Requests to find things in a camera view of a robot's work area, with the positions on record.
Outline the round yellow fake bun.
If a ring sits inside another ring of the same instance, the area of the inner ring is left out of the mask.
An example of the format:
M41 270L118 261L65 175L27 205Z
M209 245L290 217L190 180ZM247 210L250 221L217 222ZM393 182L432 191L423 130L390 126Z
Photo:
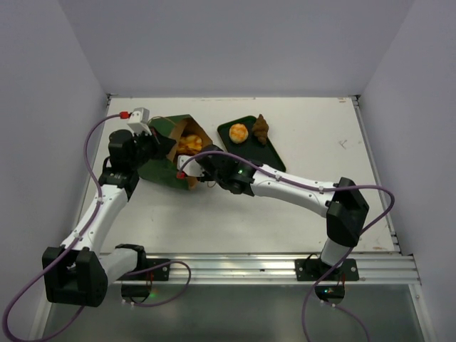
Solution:
M235 123L229 129L229 139L235 144L241 144L249 137L249 131L244 124Z

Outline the green brown paper bag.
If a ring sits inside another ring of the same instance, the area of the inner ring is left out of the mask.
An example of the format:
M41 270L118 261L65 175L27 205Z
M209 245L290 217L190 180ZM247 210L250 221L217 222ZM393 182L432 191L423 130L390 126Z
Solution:
M212 139L191 115L170 117L153 117L149 120L149 128L161 135L176 140L176 144L166 158L149 160L139 170L141 179L158 185L179 190L193 190L199 180L196 177L177 178L177 146L181 136L195 134L202 139L202 148L211 145Z

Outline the brown fake croissant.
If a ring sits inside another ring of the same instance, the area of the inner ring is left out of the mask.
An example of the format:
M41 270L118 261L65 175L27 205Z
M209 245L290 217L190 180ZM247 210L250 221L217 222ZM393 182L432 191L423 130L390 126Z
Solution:
M259 143L266 145L268 140L268 132L269 125L264 119L264 116L262 114L259 114L258 118L252 126L252 134L257 138Z

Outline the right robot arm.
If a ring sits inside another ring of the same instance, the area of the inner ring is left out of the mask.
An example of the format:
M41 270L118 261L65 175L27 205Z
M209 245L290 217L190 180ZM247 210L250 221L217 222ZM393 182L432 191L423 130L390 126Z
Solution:
M331 280L343 271L341 259L357 246L369 212L368 203L352 180L307 180L223 152L215 145L197 154L196 163L206 176L234 195L281 200L323 217L327 239L317 263L318 273Z

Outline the orange twisted fake bread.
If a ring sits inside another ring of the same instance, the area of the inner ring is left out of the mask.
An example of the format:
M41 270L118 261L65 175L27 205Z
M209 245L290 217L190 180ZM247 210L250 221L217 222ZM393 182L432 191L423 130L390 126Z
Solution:
M200 136L191 134L181 136L177 146L178 155L196 155L202 150L202 139Z

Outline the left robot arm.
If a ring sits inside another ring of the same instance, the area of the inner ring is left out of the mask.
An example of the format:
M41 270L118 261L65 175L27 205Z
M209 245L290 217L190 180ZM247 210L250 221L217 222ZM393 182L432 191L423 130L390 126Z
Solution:
M109 136L109 155L96 180L97 193L88 211L59 247L42 256L46 297L49 302L98 307L108 286L124 275L143 278L148 271L144 247L120 244L107 256L100 249L116 217L139 182L138 170L161 160L175 141L156 130L150 134L116 130Z

